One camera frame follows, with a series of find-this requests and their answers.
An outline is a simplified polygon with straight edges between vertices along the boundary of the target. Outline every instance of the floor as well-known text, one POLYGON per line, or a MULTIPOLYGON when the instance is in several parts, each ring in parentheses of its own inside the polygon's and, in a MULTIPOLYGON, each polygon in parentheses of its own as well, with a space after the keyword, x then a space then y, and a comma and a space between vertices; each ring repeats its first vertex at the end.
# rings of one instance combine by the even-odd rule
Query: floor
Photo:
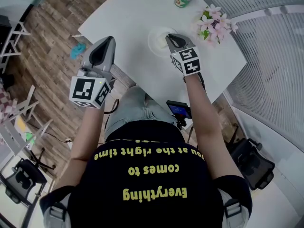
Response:
MULTIPOLYGON (((79 26, 106 0, 43 0, 34 7, 25 21, 25 27, 32 36, 23 36, 18 47, 22 55, 11 57, 6 73, 15 76, 15 85, 9 91, 12 98, 22 101, 26 98, 31 85, 36 87, 33 98, 39 101, 35 112, 43 121, 50 118, 53 122, 47 132, 61 141, 74 139, 81 124, 83 108, 77 107, 68 99, 70 79, 75 76, 82 57, 70 58, 70 52, 78 42, 91 45, 84 37, 77 35, 79 26)), ((119 68, 113 67, 112 73, 118 78, 110 96, 107 97, 105 109, 110 110, 114 100, 121 98, 124 92, 135 85, 119 68)), ((233 123, 237 123, 224 96, 214 103, 219 114, 224 139, 229 141, 233 134, 233 123)), ((185 139, 188 133, 183 132, 185 139)), ((99 142, 104 141, 104 125, 99 142)), ((66 166, 70 149, 49 134, 37 141, 33 152, 39 154, 46 149, 43 161, 56 165, 51 174, 59 176, 66 166)), ((190 143, 196 146, 195 134, 190 143)))

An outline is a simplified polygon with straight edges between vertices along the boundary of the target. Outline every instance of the person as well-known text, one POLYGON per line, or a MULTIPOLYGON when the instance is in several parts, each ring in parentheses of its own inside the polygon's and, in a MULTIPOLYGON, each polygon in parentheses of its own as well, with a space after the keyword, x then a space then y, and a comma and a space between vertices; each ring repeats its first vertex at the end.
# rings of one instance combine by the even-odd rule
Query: person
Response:
POLYGON ((225 147, 200 78, 186 76, 185 82, 198 148, 185 143, 174 117, 134 86, 110 115, 98 148, 104 110, 86 109, 68 167, 40 201, 44 215, 56 217, 60 208, 71 227, 185 222, 217 228, 229 216, 223 192, 250 215, 248 184, 225 147))

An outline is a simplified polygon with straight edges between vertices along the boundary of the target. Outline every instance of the backpack strap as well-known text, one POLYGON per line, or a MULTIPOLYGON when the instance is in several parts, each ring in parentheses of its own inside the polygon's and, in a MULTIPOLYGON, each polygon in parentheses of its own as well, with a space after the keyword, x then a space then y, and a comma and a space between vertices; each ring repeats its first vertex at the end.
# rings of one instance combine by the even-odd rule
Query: backpack strap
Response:
POLYGON ((224 204, 222 228, 244 228, 249 220, 249 211, 237 199, 219 189, 224 204))
POLYGON ((43 215, 45 228, 71 228, 71 219, 67 211, 70 196, 71 193, 67 194, 60 202, 45 211, 43 215))

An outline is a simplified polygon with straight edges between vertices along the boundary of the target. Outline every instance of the light blue jeans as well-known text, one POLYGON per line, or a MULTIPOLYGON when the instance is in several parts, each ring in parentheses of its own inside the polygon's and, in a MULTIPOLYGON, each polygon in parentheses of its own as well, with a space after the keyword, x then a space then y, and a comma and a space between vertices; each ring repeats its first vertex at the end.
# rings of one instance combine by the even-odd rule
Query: light blue jeans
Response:
POLYGON ((126 123, 139 120, 157 120, 176 126, 175 117, 166 112, 152 99, 145 99, 146 93, 139 87, 129 88, 119 101, 118 108, 110 117, 104 139, 126 123))

